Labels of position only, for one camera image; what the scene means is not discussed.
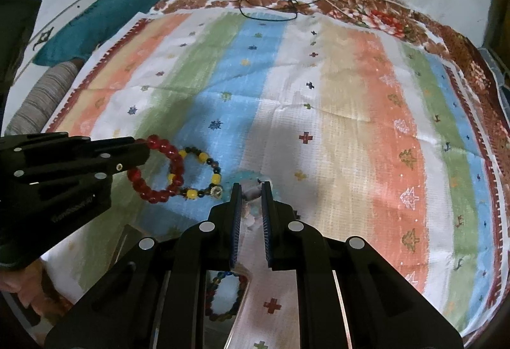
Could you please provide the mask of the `person's left hand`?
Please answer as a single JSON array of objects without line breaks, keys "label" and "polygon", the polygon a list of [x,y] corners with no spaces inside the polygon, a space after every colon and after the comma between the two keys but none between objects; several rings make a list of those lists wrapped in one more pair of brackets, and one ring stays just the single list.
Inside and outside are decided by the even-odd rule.
[{"label": "person's left hand", "polygon": [[73,306],[55,289],[40,259],[21,271],[1,271],[1,291],[16,294],[25,308],[49,320],[58,320]]}]

